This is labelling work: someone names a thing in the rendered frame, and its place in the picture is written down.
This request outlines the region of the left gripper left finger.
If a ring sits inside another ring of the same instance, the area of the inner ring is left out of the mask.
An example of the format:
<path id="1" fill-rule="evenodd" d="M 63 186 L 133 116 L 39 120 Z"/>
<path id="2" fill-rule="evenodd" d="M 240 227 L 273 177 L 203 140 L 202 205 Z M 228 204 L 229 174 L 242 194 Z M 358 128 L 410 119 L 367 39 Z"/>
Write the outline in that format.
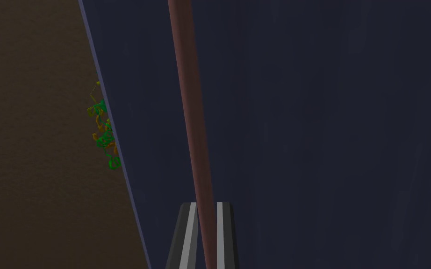
<path id="1" fill-rule="evenodd" d="M 165 269 L 195 269 L 198 211 L 195 202 L 180 207 Z"/>

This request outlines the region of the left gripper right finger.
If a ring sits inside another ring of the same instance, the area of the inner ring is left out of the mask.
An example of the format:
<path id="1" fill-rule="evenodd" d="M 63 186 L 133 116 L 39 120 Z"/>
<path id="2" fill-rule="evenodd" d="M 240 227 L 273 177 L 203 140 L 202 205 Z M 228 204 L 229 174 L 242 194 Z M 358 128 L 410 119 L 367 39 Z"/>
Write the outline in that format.
<path id="1" fill-rule="evenodd" d="M 239 269 L 237 236 L 233 207 L 229 202 L 216 204 L 217 269 Z"/>

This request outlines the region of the reddish brown bar handle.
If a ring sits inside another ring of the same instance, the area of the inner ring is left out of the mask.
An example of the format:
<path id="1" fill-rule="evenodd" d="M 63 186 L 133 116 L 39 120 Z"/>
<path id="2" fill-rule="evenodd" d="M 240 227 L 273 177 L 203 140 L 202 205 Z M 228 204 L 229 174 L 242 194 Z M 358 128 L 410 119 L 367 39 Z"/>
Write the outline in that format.
<path id="1" fill-rule="evenodd" d="M 216 213 L 210 175 L 191 0 L 167 0 L 206 269 L 217 269 Z"/>

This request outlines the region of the green and orange plant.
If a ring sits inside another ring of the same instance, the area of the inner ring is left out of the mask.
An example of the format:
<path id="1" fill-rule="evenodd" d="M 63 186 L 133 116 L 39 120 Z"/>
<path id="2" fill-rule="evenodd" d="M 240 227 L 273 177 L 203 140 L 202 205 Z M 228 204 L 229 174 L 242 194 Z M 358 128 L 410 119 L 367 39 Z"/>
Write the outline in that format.
<path id="1" fill-rule="evenodd" d="M 121 167 L 122 163 L 119 157 L 112 123 L 108 116 L 107 105 L 104 99 L 98 102 L 92 95 L 93 91 L 100 85 L 100 81 L 96 81 L 91 90 L 90 97 L 93 100 L 93 105 L 87 109 L 87 114 L 89 117 L 95 117 L 97 131 L 92 134 L 92 138 L 96 146 L 103 149 L 104 154 L 108 157 L 108 167 L 111 170 L 116 170 Z"/>

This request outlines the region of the dark blue cupboard door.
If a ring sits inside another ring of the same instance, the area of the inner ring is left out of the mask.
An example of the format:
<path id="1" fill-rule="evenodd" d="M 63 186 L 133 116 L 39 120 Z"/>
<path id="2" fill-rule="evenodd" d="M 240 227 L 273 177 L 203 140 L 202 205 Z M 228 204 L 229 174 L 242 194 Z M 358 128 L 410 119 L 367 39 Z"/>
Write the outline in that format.
<path id="1" fill-rule="evenodd" d="M 195 200 L 167 0 L 79 0 L 150 269 Z M 192 0 L 240 269 L 431 269 L 431 0 Z"/>

